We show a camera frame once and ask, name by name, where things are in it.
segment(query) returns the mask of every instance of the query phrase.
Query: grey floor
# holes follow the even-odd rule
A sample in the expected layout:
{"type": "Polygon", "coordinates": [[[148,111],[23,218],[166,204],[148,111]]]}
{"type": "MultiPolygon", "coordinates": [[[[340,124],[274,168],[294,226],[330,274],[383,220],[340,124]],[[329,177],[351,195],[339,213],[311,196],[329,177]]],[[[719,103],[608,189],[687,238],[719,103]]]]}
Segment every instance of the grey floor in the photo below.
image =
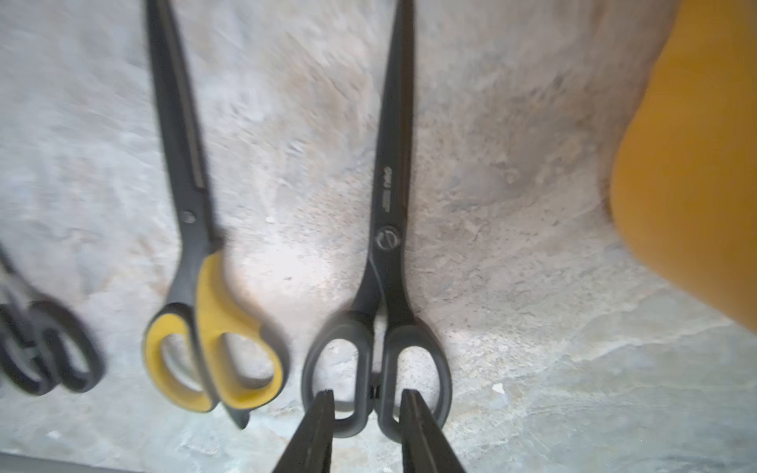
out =
{"type": "MultiPolygon", "coordinates": [[[[757,471],[757,337],[644,269],[607,210],[676,2],[417,3],[407,284],[452,365],[444,430],[468,471],[757,471]]],[[[307,347],[357,288],[393,2],[175,4],[230,283],[285,335],[292,376],[242,432],[153,388],[139,347],[179,247],[140,2],[1,0],[0,239],[108,361],[83,395],[0,378],[5,453],[268,472],[307,347]]],[[[352,356],[321,370],[342,400],[352,356]]],[[[401,384],[432,399],[427,366],[403,355],[401,384]]],[[[373,418],[335,441],[333,471],[400,470],[373,418]]]]}

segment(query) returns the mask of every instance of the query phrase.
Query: scissor handle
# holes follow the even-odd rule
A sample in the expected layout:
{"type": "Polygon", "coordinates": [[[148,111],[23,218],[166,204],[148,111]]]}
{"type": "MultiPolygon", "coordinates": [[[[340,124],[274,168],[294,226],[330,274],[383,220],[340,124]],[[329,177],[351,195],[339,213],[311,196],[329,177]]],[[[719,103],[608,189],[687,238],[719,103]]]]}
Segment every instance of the scissor handle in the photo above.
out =
{"type": "Polygon", "coordinates": [[[37,349],[54,378],[74,393],[85,393],[103,377],[105,364],[87,336],[82,323],[65,307],[52,300],[36,300],[27,310],[37,349]],[[86,370],[73,366],[64,337],[76,345],[84,357],[86,370]]]}
{"type": "Polygon", "coordinates": [[[218,399],[237,410],[255,409],[276,397],[284,384],[283,355],[276,351],[273,334],[249,316],[234,300],[221,270],[221,254],[205,258],[197,280],[195,309],[170,304],[153,319],[145,334],[143,351],[148,374],[169,400],[196,412],[207,412],[218,399]],[[235,333],[260,345],[273,364],[273,378],[263,387],[245,387],[229,357],[224,335],[235,333]],[[181,335],[192,351],[203,391],[185,386],[164,359],[161,345],[171,335],[181,335]]]}
{"type": "Polygon", "coordinates": [[[400,443],[402,434],[400,423],[394,420],[394,393],[397,390],[397,363],[402,350],[410,347],[420,347],[431,354],[439,374],[439,399],[434,408],[433,416],[439,428],[444,426],[452,406],[452,374],[444,351],[439,346],[436,337],[422,321],[413,324],[399,325],[387,330],[384,338],[384,359],[382,360],[382,376],[380,396],[375,401],[378,414],[378,426],[384,435],[400,443]]]}
{"type": "Polygon", "coordinates": [[[247,314],[236,302],[223,278],[221,252],[205,258],[197,284],[197,325],[200,345],[210,377],[221,400],[234,409],[256,409],[279,395],[284,387],[285,354],[260,320],[247,314]],[[263,387],[240,384],[223,336],[235,333],[258,344],[273,364],[273,378],[263,387]]]}
{"type": "Polygon", "coordinates": [[[0,367],[19,389],[33,396],[42,396],[57,386],[58,382],[45,366],[34,344],[33,335],[24,333],[24,328],[19,327],[16,319],[11,317],[11,311],[12,308],[9,305],[0,306],[0,367]],[[16,348],[10,348],[10,343],[13,343],[16,348]],[[13,351],[25,359],[26,369],[16,364],[11,355],[13,351]],[[34,372],[35,376],[29,376],[28,371],[34,372]]]}
{"type": "Polygon", "coordinates": [[[313,405],[313,375],[321,352],[331,341],[346,340],[357,348],[357,374],[355,376],[355,401],[352,415],[337,419],[334,437],[352,437],[359,434],[368,423],[373,411],[371,378],[373,367],[373,317],[350,311],[339,314],[317,335],[305,359],[302,369],[302,403],[307,411],[313,405]]]}
{"type": "Polygon", "coordinates": [[[183,304],[166,305],[152,319],[145,332],[142,355],[147,373],[155,387],[172,403],[194,412],[208,412],[218,404],[218,395],[213,390],[207,371],[195,349],[197,333],[192,309],[183,304]],[[202,391],[191,389],[182,383],[169,369],[163,355],[163,342],[171,335],[178,335],[189,348],[192,362],[201,377],[202,391]]]}

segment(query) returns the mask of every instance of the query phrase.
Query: orange object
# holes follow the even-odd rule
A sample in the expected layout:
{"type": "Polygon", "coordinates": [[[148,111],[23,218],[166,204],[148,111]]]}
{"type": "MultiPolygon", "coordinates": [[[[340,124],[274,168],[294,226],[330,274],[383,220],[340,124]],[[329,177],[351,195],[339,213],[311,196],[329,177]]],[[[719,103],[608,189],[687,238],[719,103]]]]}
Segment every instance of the orange object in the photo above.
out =
{"type": "Polygon", "coordinates": [[[611,200],[639,260],[757,331],[757,3],[682,2],[611,200]]]}

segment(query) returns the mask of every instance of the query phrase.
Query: blurred scissors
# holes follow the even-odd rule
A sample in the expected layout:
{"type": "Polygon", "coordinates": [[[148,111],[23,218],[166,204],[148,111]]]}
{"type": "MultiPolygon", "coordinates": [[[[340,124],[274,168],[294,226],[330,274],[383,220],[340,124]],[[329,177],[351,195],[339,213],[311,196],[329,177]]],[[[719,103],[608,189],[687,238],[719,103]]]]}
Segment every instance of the blurred scissors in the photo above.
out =
{"type": "Polygon", "coordinates": [[[74,393],[84,393],[102,379],[105,371],[83,325],[65,307],[27,284],[2,249],[0,366],[15,385],[35,396],[47,394],[59,384],[74,393]],[[66,338],[83,357],[86,371],[74,367],[66,338]]]}
{"type": "Polygon", "coordinates": [[[259,320],[248,315],[226,287],[222,243],[213,224],[208,179],[189,78],[176,21],[167,0],[146,0],[155,101],[166,167],[179,220],[182,253],[165,307],[145,332],[143,354],[155,386],[171,402],[196,412],[211,411],[220,401],[244,428],[249,411],[276,397],[285,380],[279,342],[259,320]],[[236,333],[257,342],[273,364],[273,378],[263,387],[243,385],[224,341],[236,333]],[[184,338],[192,353],[201,391],[184,385],[170,371],[162,352],[171,335],[184,338]]]}
{"type": "Polygon", "coordinates": [[[439,427],[447,420],[452,403],[452,375],[447,358],[428,327],[413,315],[403,280],[413,143],[413,37],[413,3],[399,0],[378,125],[368,262],[350,309],[321,331],[307,354],[302,373],[302,399],[307,409],[313,403],[316,362],[326,345],[343,339],[357,348],[354,413],[336,420],[336,437],[360,433],[375,409],[384,435],[400,442],[400,427],[394,420],[394,392],[397,360],[408,347],[426,349],[436,365],[440,392],[433,414],[439,427]],[[382,373],[380,382],[371,386],[373,321],[382,300],[388,316],[382,373]]]}

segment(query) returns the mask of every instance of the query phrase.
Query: yellow handle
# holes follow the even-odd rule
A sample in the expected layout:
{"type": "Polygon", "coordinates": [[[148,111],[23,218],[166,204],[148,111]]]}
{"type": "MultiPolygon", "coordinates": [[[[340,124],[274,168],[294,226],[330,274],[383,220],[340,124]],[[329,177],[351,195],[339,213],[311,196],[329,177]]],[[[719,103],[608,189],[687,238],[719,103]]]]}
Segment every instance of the yellow handle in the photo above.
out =
{"type": "Polygon", "coordinates": [[[149,326],[142,346],[147,373],[155,386],[165,397],[179,407],[195,412],[208,412],[215,407],[215,402],[203,391],[186,387],[168,369],[161,350],[163,340],[171,335],[181,335],[187,346],[192,349],[187,322],[175,313],[159,315],[149,326]]]}
{"type": "Polygon", "coordinates": [[[197,320],[200,345],[207,370],[221,400],[234,409],[254,409],[279,394],[284,382],[282,362],[276,351],[260,336],[260,322],[248,315],[226,287],[221,252],[205,259],[197,284],[197,320]],[[259,344],[273,363],[273,379],[258,389],[242,386],[229,358],[223,335],[236,333],[259,344]]]}
{"type": "Polygon", "coordinates": [[[757,2],[684,0],[612,171],[634,256],[757,332],[757,2]]]}

